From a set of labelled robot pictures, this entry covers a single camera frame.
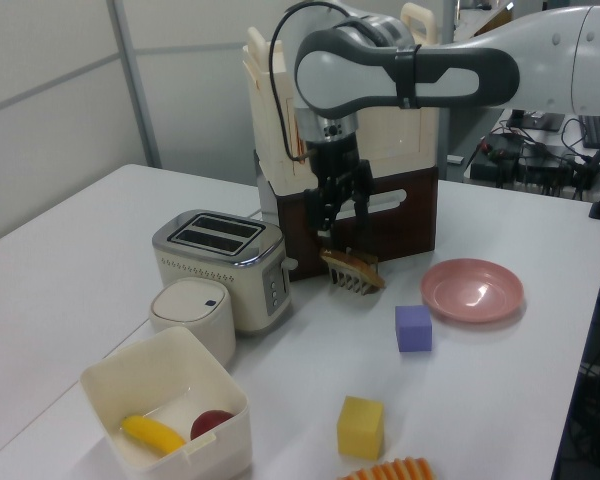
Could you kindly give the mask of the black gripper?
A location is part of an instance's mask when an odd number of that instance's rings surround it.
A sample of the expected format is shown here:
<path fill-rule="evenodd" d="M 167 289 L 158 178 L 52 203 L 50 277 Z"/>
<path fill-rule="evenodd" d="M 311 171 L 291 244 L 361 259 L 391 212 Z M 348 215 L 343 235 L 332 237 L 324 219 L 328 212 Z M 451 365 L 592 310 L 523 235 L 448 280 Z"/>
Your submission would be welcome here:
<path fill-rule="evenodd" d="M 369 226 L 369 196 L 374 190 L 370 162 L 359 154 L 355 134 L 343 138 L 308 143 L 312 150 L 310 167 L 318 187 L 303 192 L 308 227 L 320 237 L 334 238 L 335 216 L 326 199 L 351 199 L 356 225 Z"/>

